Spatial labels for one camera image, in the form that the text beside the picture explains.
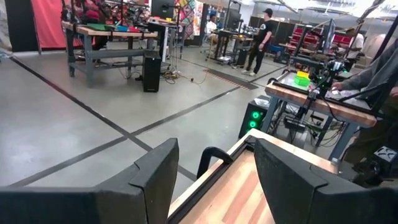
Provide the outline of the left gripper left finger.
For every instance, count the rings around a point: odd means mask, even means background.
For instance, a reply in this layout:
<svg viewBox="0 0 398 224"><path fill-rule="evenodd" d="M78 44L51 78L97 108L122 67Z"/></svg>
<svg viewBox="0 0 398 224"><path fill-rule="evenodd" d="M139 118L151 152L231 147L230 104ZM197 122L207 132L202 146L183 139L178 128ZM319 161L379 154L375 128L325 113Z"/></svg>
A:
<svg viewBox="0 0 398 224"><path fill-rule="evenodd" d="M0 224L166 224L178 160L170 138L93 187L0 187Z"/></svg>

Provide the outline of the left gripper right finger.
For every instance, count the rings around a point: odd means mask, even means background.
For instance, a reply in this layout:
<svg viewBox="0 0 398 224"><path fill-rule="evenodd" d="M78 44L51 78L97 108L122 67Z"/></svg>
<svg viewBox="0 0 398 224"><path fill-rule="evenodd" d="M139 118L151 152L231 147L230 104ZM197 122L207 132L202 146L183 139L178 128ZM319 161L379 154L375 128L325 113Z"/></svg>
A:
<svg viewBox="0 0 398 224"><path fill-rule="evenodd" d="M398 188L366 189L258 139L254 159L275 224L398 224Z"/></svg>

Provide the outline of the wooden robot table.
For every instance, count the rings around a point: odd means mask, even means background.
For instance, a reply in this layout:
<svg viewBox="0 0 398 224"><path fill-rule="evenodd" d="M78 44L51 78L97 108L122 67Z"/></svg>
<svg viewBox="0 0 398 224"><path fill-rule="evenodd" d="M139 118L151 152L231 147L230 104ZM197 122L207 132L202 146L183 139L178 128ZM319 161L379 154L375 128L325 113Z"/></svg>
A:
<svg viewBox="0 0 398 224"><path fill-rule="evenodd" d="M269 126L278 103L286 102L299 107L305 106L307 103L308 94L303 90L292 86L293 77L293 72L284 70L280 77L278 77L276 80L270 81L269 84L266 85L265 93L270 96L270 100L269 109L262 122L262 132L269 132ZM368 128L376 124L376 118L373 115L363 113L359 109L355 109L349 105L344 106L337 101L332 101L329 99L317 99L311 103L310 106L308 106L308 109L346 123L341 137L329 155L328 159L330 161L341 158L347 144L349 143L349 140L359 127Z"/></svg>

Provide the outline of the computer tower with green lights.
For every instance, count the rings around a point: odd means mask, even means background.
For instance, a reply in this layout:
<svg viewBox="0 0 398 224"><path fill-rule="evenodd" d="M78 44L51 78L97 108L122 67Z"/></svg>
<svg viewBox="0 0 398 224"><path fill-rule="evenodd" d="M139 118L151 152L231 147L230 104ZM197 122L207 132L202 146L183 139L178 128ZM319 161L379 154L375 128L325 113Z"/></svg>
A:
<svg viewBox="0 0 398 224"><path fill-rule="evenodd" d="M269 98L266 96L261 95L251 100L246 107L238 138L242 138L251 129L260 129L268 108Z"/></svg>

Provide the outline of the green plastic bin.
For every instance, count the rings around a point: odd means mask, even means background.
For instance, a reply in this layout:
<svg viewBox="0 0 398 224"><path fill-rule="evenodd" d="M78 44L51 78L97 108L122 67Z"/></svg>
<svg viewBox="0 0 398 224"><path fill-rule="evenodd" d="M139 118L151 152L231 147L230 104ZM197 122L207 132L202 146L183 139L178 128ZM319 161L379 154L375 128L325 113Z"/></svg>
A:
<svg viewBox="0 0 398 224"><path fill-rule="evenodd" d="M294 83L298 86L309 86L311 80L308 77L295 76Z"/></svg>

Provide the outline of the black computer tower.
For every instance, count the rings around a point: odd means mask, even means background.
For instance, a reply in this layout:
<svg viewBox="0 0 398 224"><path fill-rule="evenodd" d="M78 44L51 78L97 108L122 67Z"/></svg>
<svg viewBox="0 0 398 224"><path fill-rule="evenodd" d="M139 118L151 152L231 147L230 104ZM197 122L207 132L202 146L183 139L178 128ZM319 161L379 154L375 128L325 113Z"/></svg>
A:
<svg viewBox="0 0 398 224"><path fill-rule="evenodd" d="M158 92L161 58L154 50L145 50L143 55L142 86L144 92Z"/></svg>

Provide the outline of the grey metal workbench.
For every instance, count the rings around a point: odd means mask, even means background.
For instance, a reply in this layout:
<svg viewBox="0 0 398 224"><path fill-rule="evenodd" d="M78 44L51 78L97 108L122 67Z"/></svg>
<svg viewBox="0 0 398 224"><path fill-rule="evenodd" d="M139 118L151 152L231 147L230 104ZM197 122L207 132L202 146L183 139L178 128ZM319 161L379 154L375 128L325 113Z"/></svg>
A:
<svg viewBox="0 0 398 224"><path fill-rule="evenodd" d="M134 60L135 57L143 57L144 53L153 46L157 34L154 32L120 32L109 26L107 29L99 30L89 25L76 22L61 22L65 30L67 66L70 77L75 76L79 70L85 75L86 85L93 86L94 71L109 70L114 68L126 68L130 75L133 67L142 66L142 62ZM76 37L83 38L83 63L77 62L74 53L74 40ZM93 41L97 37L124 37L127 39L126 49L94 50Z"/></svg>

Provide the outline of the grey computer monitor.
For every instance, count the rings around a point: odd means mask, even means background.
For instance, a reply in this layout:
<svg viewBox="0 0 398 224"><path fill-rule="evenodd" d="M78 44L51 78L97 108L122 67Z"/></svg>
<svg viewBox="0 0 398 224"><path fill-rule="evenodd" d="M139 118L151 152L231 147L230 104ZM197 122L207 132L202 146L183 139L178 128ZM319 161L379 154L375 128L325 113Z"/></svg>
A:
<svg viewBox="0 0 398 224"><path fill-rule="evenodd" d="M329 52L331 44L333 42L333 37L335 35L335 29L336 29L335 20L330 19L327 27L323 32L322 47L321 47L322 54L327 54Z"/></svg>

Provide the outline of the red storage bins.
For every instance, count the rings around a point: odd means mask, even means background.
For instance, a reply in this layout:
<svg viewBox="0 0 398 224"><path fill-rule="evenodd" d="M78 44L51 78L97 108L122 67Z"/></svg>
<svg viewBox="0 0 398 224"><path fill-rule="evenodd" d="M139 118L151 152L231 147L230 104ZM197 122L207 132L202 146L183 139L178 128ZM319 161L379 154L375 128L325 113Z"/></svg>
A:
<svg viewBox="0 0 398 224"><path fill-rule="evenodd" d="M304 32L304 27L303 26L298 26L296 27L292 34L289 36L289 45L297 46L297 44L300 41L300 38ZM309 45L317 45L319 43L319 35L321 35L323 32L322 28L316 28L312 32L308 31L305 34L305 37L303 39L302 47L307 47Z"/></svg>

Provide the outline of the red-orange hanging cloth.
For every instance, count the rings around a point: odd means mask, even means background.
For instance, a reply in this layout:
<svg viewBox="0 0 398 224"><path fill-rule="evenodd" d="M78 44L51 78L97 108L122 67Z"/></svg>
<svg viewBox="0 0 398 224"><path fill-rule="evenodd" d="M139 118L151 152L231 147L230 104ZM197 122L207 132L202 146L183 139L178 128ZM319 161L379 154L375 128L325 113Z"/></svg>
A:
<svg viewBox="0 0 398 224"><path fill-rule="evenodd" d="M65 49L62 29L62 0L31 0L40 48Z"/></svg>

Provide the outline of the black partition panel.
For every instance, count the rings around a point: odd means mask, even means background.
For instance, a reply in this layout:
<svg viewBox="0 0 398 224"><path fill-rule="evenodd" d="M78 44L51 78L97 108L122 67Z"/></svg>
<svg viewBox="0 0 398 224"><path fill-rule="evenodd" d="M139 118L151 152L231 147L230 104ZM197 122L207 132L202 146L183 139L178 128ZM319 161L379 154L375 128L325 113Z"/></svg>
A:
<svg viewBox="0 0 398 224"><path fill-rule="evenodd" d="M31 0L5 0L9 38L13 52L39 50Z"/></svg>

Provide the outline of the black office desk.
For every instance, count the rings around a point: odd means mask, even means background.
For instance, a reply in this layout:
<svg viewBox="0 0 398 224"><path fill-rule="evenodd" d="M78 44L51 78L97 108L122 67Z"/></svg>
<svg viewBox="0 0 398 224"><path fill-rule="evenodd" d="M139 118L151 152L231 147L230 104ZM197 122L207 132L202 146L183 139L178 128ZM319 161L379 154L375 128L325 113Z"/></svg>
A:
<svg viewBox="0 0 398 224"><path fill-rule="evenodd" d="M244 34L228 30L217 30L214 34L217 35L218 40L210 58L228 65L236 65L241 52L247 52L254 40Z"/></svg>

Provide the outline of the black computer monitor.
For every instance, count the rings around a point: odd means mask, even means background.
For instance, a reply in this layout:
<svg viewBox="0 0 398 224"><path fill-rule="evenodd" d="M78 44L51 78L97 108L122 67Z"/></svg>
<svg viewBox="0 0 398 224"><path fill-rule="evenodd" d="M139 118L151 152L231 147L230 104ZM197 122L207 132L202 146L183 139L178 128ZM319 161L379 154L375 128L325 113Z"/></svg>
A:
<svg viewBox="0 0 398 224"><path fill-rule="evenodd" d="M228 14L228 22L226 28L229 30L237 30L240 24L241 14L236 9L230 9Z"/></svg>
<svg viewBox="0 0 398 224"><path fill-rule="evenodd" d="M151 0L151 16L161 19L173 18L174 0Z"/></svg>

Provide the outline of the colourful patterned cloth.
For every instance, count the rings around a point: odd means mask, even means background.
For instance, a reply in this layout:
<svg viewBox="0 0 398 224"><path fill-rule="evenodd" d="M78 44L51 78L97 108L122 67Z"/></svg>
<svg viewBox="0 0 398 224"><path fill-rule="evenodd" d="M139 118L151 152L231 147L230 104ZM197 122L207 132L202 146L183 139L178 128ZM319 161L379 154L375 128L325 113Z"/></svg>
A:
<svg viewBox="0 0 398 224"><path fill-rule="evenodd" d="M178 16L178 10L175 10L175 16L179 18L179 21L186 24L185 26L185 39L193 40L195 36L195 10L197 2L196 0L174 0L175 5L180 6L180 15Z"/></svg>

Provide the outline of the black metal table frame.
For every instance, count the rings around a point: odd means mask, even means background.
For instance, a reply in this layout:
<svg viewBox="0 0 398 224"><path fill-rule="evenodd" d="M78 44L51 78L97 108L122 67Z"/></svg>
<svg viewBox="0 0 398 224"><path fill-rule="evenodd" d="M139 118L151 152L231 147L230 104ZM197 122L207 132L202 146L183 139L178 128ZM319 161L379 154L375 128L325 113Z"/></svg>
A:
<svg viewBox="0 0 398 224"><path fill-rule="evenodd" d="M232 163L215 162L171 204L169 224L275 224L249 150L252 138L265 139L322 169L337 172L330 161L252 129L227 151Z"/></svg>

